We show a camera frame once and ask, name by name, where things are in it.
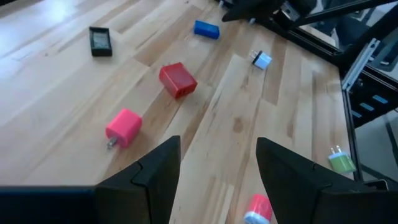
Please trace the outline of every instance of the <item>red cube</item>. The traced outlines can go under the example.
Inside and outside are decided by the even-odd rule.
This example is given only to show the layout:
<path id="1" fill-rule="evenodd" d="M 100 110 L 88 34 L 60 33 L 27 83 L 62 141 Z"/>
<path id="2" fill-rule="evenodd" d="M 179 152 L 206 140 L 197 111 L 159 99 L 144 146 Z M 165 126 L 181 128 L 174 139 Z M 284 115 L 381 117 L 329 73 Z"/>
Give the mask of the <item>red cube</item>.
<path id="1" fill-rule="evenodd" d="M 181 62 L 163 66 L 159 79 L 175 99 L 193 92 L 198 85 Z"/>

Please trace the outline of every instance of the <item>red charger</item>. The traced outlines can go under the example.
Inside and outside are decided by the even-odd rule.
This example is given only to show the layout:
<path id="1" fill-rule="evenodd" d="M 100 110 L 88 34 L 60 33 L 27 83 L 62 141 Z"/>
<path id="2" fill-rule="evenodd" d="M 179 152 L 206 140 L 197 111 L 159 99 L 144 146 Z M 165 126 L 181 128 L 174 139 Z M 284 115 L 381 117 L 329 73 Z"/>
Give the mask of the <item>red charger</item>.
<path id="1" fill-rule="evenodd" d="M 181 62 L 163 66 L 160 69 L 159 79 L 175 99 L 195 91 L 198 85 Z"/>
<path id="2" fill-rule="evenodd" d="M 126 148 L 136 137 L 142 126 L 142 118 L 129 109 L 123 109 L 107 125 L 105 129 L 106 137 L 109 138 L 107 144 L 111 149 L 115 144 L 121 148 Z"/>

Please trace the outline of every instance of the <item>green charger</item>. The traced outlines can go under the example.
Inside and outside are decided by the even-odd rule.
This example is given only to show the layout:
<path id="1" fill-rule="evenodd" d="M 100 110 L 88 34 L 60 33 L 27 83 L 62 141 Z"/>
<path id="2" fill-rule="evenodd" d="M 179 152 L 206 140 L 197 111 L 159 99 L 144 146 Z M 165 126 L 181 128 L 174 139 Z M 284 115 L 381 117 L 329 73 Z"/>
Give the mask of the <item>green charger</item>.
<path id="1" fill-rule="evenodd" d="M 329 156 L 329 161 L 333 170 L 339 174 L 348 174 L 356 171 L 355 165 L 351 157 L 342 152 L 339 146 L 336 146 L 338 152 L 331 148 L 332 155 Z"/>

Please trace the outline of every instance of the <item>wooden table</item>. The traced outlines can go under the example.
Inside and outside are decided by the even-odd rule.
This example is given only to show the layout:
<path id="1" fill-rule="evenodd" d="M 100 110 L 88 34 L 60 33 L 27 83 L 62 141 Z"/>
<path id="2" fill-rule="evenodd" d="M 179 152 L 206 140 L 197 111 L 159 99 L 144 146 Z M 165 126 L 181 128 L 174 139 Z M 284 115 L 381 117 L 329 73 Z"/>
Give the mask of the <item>wooden table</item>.
<path id="1" fill-rule="evenodd" d="M 178 134 L 170 222 L 242 223 L 249 198 L 265 194 L 257 137 L 327 167 L 331 147 L 349 151 L 338 69 L 261 26 L 222 23 L 223 14 L 211 0 L 0 8 L 0 184 L 95 184 Z M 195 19 L 219 25 L 221 38 L 193 35 Z M 91 56 L 88 26 L 110 28 L 113 57 Z M 273 58 L 266 71 L 251 65 L 251 50 Z M 177 101 L 158 79 L 175 62 L 198 80 Z M 104 128 L 122 108 L 143 127 L 129 149 L 107 151 Z"/>

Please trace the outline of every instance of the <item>black metal frame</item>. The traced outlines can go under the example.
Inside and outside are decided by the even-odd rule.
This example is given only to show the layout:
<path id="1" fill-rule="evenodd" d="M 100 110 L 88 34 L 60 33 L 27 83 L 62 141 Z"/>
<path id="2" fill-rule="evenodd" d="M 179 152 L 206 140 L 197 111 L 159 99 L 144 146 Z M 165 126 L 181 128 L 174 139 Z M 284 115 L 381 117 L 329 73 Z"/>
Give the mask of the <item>black metal frame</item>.
<path id="1" fill-rule="evenodd" d="M 248 0 L 245 1 L 246 7 L 259 0 Z M 311 14 L 309 16 L 299 17 L 296 21 L 291 21 L 282 11 L 272 14 L 270 17 L 264 16 L 264 14 L 258 14 L 259 9 L 253 11 L 242 11 L 240 12 L 242 16 L 241 19 L 256 18 L 256 23 L 264 26 L 265 28 L 279 34 L 283 38 L 303 47 L 304 49 L 310 51 L 311 53 L 323 58 L 324 60 L 337 66 L 340 71 L 340 78 L 344 79 L 347 71 L 349 70 L 352 63 L 355 61 L 356 57 L 364 46 L 371 41 L 372 38 L 382 40 L 388 34 L 390 34 L 395 28 L 396 15 L 398 14 L 398 6 L 393 7 L 387 14 L 384 15 L 377 23 L 375 23 L 369 30 L 362 35 L 354 45 L 350 46 L 344 52 L 328 43 L 322 41 L 318 37 L 304 31 L 298 26 L 305 24 L 322 21 L 325 19 L 331 19 L 333 17 L 343 16 L 355 11 L 360 11 L 367 8 L 372 8 L 379 6 L 381 4 L 386 4 L 394 2 L 394 0 L 363 0 L 356 1 L 343 6 L 334 7 L 332 9 L 327 9 L 322 12 Z M 224 2 L 224 6 L 227 8 L 232 8 L 233 5 Z M 236 10 L 234 8 L 234 17 L 237 17 Z M 373 67 L 365 66 L 363 73 L 367 76 L 377 78 L 382 80 L 389 88 L 395 88 L 398 90 L 398 81 L 391 77 L 379 72 Z M 345 104 L 346 121 L 348 128 L 349 144 L 351 148 L 351 155 L 357 167 L 357 172 L 354 173 L 355 180 L 362 181 L 361 163 L 359 161 L 358 149 L 356 146 L 355 137 L 355 125 L 353 122 L 353 117 L 351 115 L 351 104 L 350 104 L 350 94 L 343 91 L 343 99 Z"/>

